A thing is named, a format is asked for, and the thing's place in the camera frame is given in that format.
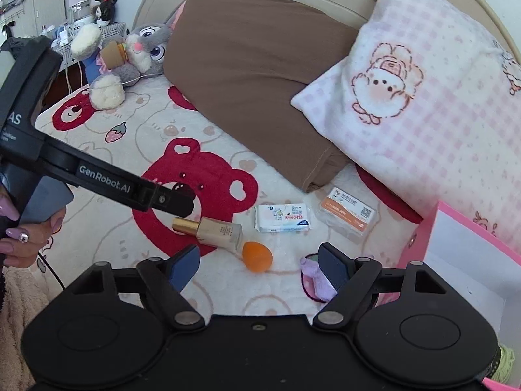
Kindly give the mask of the left hand with painted nails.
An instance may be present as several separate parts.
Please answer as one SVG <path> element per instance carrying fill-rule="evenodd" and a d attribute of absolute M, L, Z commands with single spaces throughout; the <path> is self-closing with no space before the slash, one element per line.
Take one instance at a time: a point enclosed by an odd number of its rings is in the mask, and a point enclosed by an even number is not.
<path fill-rule="evenodd" d="M 1 265 L 28 268 L 35 262 L 39 250 L 62 226 L 66 208 L 62 208 L 43 223 L 28 223 L 9 228 L 1 236 Z"/>

